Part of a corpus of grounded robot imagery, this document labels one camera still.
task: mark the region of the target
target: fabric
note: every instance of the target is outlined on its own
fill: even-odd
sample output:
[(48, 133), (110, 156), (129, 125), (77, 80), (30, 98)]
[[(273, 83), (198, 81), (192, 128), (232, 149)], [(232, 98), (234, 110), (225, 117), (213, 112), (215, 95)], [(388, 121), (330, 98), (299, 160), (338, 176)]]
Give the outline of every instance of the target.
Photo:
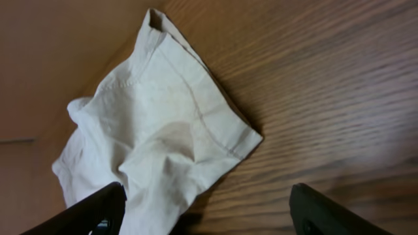
[(168, 234), (195, 197), (262, 140), (156, 10), (148, 11), (132, 55), (68, 111), (78, 128), (52, 166), (65, 202), (122, 183), (120, 234)]

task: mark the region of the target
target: brown tabletop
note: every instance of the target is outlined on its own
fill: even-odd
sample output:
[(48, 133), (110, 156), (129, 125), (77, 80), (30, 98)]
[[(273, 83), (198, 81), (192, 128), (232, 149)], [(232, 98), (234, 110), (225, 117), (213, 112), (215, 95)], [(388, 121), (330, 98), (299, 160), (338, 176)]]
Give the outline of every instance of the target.
[(417, 233), (418, 1), (172, 0), (163, 11), (265, 137), (177, 231), (294, 234), (289, 194), (304, 182)]

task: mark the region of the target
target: crumpled cloth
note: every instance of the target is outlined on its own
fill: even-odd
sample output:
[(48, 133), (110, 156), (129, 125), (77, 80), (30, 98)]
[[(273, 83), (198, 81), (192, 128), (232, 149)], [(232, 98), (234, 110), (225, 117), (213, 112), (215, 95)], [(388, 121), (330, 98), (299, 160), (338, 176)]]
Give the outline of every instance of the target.
[(52, 166), (66, 205), (122, 183), (120, 234), (168, 234), (195, 197), (262, 140), (156, 10), (148, 10), (132, 55), (93, 97), (67, 109), (78, 128)]

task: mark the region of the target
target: wrinkled fabric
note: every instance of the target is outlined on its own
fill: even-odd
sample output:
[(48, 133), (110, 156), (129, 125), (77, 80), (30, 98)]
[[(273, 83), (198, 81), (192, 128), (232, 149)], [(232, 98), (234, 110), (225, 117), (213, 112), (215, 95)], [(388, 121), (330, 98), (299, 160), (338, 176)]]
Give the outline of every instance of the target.
[(52, 166), (65, 202), (122, 183), (120, 234), (168, 234), (195, 197), (262, 140), (156, 10), (148, 11), (132, 55), (68, 111), (78, 128)]

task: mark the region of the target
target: brown wall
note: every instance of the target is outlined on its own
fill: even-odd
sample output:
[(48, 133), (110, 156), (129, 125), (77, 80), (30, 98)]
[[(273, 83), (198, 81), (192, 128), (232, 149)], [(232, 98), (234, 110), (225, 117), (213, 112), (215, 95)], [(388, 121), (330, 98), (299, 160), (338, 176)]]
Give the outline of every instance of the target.
[(39, 137), (162, 1), (2, 1), (0, 142)]

